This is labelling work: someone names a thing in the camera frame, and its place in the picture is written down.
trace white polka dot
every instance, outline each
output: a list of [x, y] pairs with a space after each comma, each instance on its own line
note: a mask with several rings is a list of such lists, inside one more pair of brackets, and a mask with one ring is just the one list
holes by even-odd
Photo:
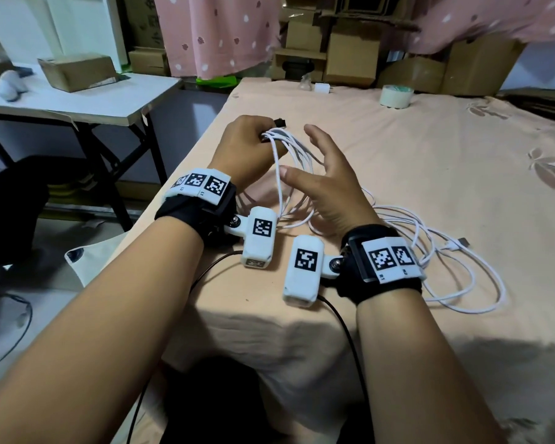
[[552, 2], [550, 2], [550, 3], [547, 5], [547, 10], [551, 10], [551, 9], [553, 9], [554, 7], [555, 7], [555, 0], [553, 0]]

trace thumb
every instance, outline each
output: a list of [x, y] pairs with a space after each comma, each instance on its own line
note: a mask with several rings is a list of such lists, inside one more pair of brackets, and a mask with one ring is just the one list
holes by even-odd
[[306, 171], [298, 168], [293, 168], [287, 165], [281, 165], [279, 174], [282, 181], [287, 183], [290, 187], [300, 190], [302, 193], [316, 198], [319, 196], [319, 188], [321, 186], [321, 179], [323, 176], [312, 175]]

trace tape roll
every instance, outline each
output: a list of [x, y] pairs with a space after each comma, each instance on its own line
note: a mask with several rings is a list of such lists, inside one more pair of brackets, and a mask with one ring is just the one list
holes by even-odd
[[405, 109], [409, 107], [409, 102], [413, 96], [413, 89], [405, 86], [386, 85], [380, 94], [380, 104], [385, 107], [395, 109]]

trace metal screw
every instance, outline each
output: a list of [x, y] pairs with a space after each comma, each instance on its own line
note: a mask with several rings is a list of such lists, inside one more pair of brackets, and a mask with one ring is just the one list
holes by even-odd
[[329, 262], [329, 269], [333, 272], [339, 273], [341, 271], [341, 262], [343, 259], [333, 259]]
[[231, 228], [240, 226], [240, 218], [237, 215], [233, 216], [228, 226]]

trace black metal frame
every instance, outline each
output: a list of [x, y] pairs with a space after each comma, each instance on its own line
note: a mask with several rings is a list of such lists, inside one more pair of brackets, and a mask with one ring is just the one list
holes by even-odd
[[[115, 181], [119, 180], [119, 178], [148, 150], [152, 153], [152, 160], [154, 160], [154, 166], [156, 167], [160, 183], [164, 184], [167, 180], [163, 158], [160, 154], [160, 148], [158, 147], [158, 140], [156, 139], [150, 114], [147, 113], [145, 118], [146, 121], [144, 121], [143, 118], [141, 119], [144, 132], [142, 132], [142, 130], [138, 127], [137, 123], [129, 126], [129, 129], [136, 137], [138, 137], [140, 145], [124, 160], [119, 160], [118, 157], [93, 133], [93, 129], [95, 129], [99, 124], [75, 122], [74, 124], [77, 126], [77, 128], [75, 128], [73, 124], [66, 121], [49, 118], [22, 117], [20, 115], [0, 113], [0, 120], [3, 121], [72, 127], [76, 137], [78, 138], [80, 147], [82, 148], [82, 151], [86, 156], [92, 171], [94, 172], [97, 186], [99, 186], [102, 190], [105, 199], [111, 205], [117, 220], [125, 231], [130, 230], [133, 224], [128, 211], [125, 208], [124, 201], [121, 199], [121, 196], [117, 191]], [[107, 169], [103, 158], [111, 164], [111, 170]], [[0, 160], [6, 166], [14, 164], [12, 157], [8, 155], [6, 149], [4, 149], [1, 143]]]

